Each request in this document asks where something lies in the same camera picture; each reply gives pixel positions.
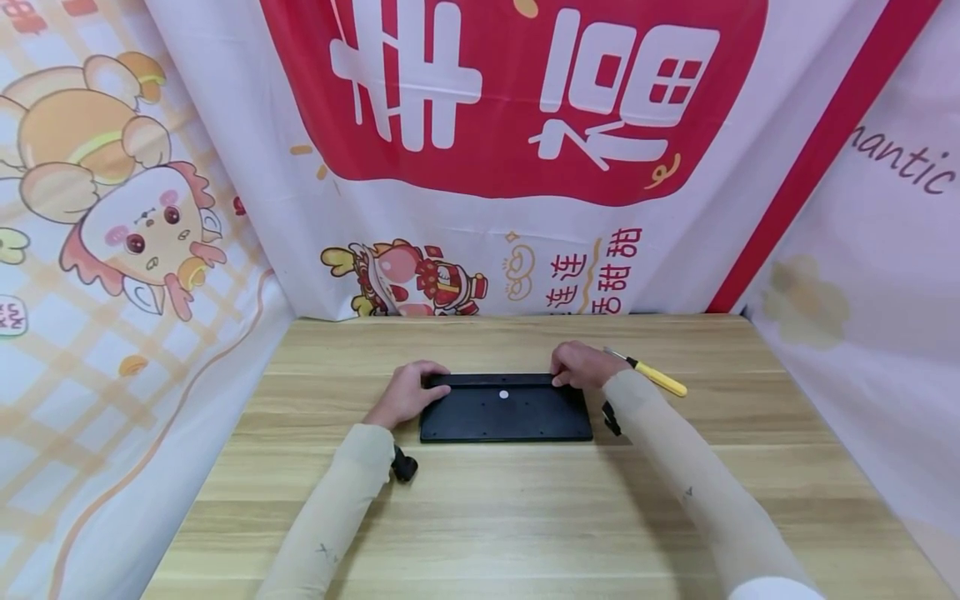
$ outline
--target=fingers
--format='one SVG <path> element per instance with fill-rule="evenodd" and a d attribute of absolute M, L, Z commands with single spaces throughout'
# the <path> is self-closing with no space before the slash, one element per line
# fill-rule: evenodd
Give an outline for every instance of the fingers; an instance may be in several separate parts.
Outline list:
<path fill-rule="evenodd" d="M 429 388 L 429 389 L 423 390 L 423 395 L 427 399 L 427 402 L 426 402 L 427 404 L 436 402 L 437 400 L 446 396 L 449 393 L 450 393 L 450 386 L 448 385 L 439 385 L 435 388 Z"/>
<path fill-rule="evenodd" d="M 449 375 L 450 369 L 432 360 L 418 360 L 410 363 L 421 375 Z"/>
<path fill-rule="evenodd" d="M 553 378 L 553 387 L 562 388 L 564 385 L 568 385 L 570 380 L 573 378 L 573 373 L 570 371 L 563 371 L 557 374 Z"/>
<path fill-rule="evenodd" d="M 569 344 L 569 342 L 563 342 L 554 348 L 553 353 L 550 354 L 550 374 L 556 375 L 564 368 L 564 360 L 561 356 L 565 354 L 567 344 Z"/>

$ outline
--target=cartoon illustration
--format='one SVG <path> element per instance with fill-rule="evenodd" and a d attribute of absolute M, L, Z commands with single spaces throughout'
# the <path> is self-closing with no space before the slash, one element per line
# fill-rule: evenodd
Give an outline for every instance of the cartoon illustration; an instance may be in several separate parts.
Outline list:
<path fill-rule="evenodd" d="M 476 301 L 487 296 L 489 281 L 443 258 L 436 246 L 421 250 L 402 239 L 372 248 L 327 248 L 321 254 L 333 276 L 356 274 L 360 294 L 350 306 L 361 317 L 477 314 Z"/>
<path fill-rule="evenodd" d="M 170 133 L 138 112 L 139 102 L 159 101 L 165 82 L 137 52 L 14 81 L 0 95 L 0 178 L 20 180 L 35 214 L 73 226 L 60 253 L 66 272 L 189 321 L 191 291 L 227 256 L 209 245 L 222 227 L 208 181 L 170 162 Z"/>
<path fill-rule="evenodd" d="M 0 228 L 0 262 L 18 265 L 27 259 L 30 238 L 18 229 Z"/>
<path fill-rule="evenodd" d="M 27 305 L 16 296 L 0 294 L 0 340 L 27 332 Z"/>
<path fill-rule="evenodd" d="M 774 262 L 763 313 L 780 325 L 784 342 L 830 350 L 843 343 L 851 308 L 843 290 L 821 277 L 817 259 L 797 254 Z"/>

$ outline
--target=arm sleeve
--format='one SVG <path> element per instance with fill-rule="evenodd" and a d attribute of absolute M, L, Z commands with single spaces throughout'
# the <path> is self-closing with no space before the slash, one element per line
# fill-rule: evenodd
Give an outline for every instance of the arm sleeve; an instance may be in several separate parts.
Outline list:
<path fill-rule="evenodd" d="M 607 382 L 604 394 L 620 428 L 649 459 L 707 542 L 725 593 L 763 577 L 813 589 L 763 507 L 653 383 L 638 372 L 622 371 Z"/>
<path fill-rule="evenodd" d="M 354 425 L 283 540 L 257 600 L 321 600 L 373 499 L 390 479 L 394 436 Z"/>

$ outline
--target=cartoon character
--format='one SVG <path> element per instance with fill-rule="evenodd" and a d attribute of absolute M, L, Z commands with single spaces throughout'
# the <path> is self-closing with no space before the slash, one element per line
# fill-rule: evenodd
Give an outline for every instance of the cartoon character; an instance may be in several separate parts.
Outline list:
<path fill-rule="evenodd" d="M 169 162 L 170 134 L 137 112 L 165 83 L 155 60 L 93 56 L 27 75 L 0 96 L 0 178 L 35 214 L 72 226 L 60 266 L 140 309 L 192 318 L 191 290 L 227 257 L 207 180 Z"/>
<path fill-rule="evenodd" d="M 361 317 L 477 314 L 476 301 L 487 296 L 487 278 L 480 273 L 470 276 L 443 258 L 436 246 L 421 250 L 401 239 L 372 248 L 361 244 L 327 248 L 321 254 L 333 276 L 356 274 L 360 294 L 350 306 Z"/>

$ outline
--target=wood grain tabletop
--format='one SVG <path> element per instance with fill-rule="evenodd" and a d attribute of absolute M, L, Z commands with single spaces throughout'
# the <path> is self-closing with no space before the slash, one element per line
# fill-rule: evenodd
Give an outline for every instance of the wood grain tabletop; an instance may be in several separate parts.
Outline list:
<path fill-rule="evenodd" d="M 295 322 L 144 598 L 252 598 L 397 365 L 546 372 L 570 339 L 686 384 L 668 399 L 828 598 L 952 597 L 747 321 L 644 315 Z M 327 598 L 720 598 L 696 531 L 601 403 L 588 396 L 592 443 L 420 445 L 403 426 L 420 471 L 373 502 Z"/>

